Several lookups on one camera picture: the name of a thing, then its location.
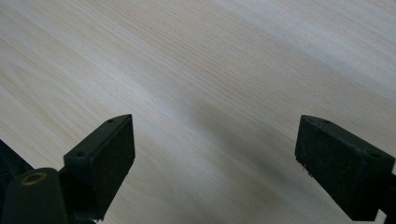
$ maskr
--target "wood grain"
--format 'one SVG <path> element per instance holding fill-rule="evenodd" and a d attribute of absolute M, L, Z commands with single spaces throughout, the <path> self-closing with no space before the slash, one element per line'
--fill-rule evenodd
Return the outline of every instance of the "wood grain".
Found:
<path fill-rule="evenodd" d="M 100 123 L 132 113 L 136 161 L 104 223 L 352 223 L 294 159 L 299 118 L 396 156 L 395 11 L 2 0 L 0 137 L 59 169 Z"/>

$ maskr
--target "black plastic jaw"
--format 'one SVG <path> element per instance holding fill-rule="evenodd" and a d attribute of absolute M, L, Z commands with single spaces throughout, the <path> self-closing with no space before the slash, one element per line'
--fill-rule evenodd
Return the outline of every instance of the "black plastic jaw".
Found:
<path fill-rule="evenodd" d="M 395 187 L 390 181 L 395 159 L 353 133 L 301 116 L 295 156 L 352 220 L 373 221 L 379 208 L 392 211 L 384 204 L 394 205 L 385 194 Z"/>
<path fill-rule="evenodd" d="M 64 155 L 64 168 L 73 176 L 74 188 L 84 189 L 74 205 L 75 216 L 103 219 L 133 163 L 131 115 L 106 121 Z"/>

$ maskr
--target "screw hole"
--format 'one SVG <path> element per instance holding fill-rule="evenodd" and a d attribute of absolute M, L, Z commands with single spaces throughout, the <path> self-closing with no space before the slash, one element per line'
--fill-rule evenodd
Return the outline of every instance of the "screw hole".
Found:
<path fill-rule="evenodd" d="M 22 180 L 21 183 L 24 186 L 31 186 L 31 185 L 34 185 L 34 184 L 40 182 L 41 180 L 45 179 L 46 177 L 47 177 L 46 173 L 34 173 L 34 174 L 26 176 Z"/>
<path fill-rule="evenodd" d="M 381 157 L 378 153 L 372 153 L 371 155 L 372 155 L 372 157 L 374 157 L 374 158 L 380 158 L 380 157 Z"/>
<path fill-rule="evenodd" d="M 80 151 L 80 152 L 77 154 L 78 157 L 85 157 L 86 155 L 87 155 L 87 153 L 84 152 L 84 151 Z"/>

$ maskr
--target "wooden surface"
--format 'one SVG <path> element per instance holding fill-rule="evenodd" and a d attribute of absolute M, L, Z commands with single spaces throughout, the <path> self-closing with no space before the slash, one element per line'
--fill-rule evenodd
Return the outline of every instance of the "wooden surface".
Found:
<path fill-rule="evenodd" d="M 392 0 L 1 0 L 0 137 L 59 169 L 132 113 L 135 164 L 104 223 L 352 223 L 296 162 L 299 118 L 396 156 L 395 12 Z"/>

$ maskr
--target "light wood table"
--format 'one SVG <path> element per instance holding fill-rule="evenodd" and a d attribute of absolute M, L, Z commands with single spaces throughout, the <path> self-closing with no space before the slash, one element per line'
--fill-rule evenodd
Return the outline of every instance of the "light wood table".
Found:
<path fill-rule="evenodd" d="M 1 0 L 0 103 L 36 168 L 134 115 L 104 223 L 352 223 L 295 160 L 299 118 L 396 156 L 396 2 Z"/>

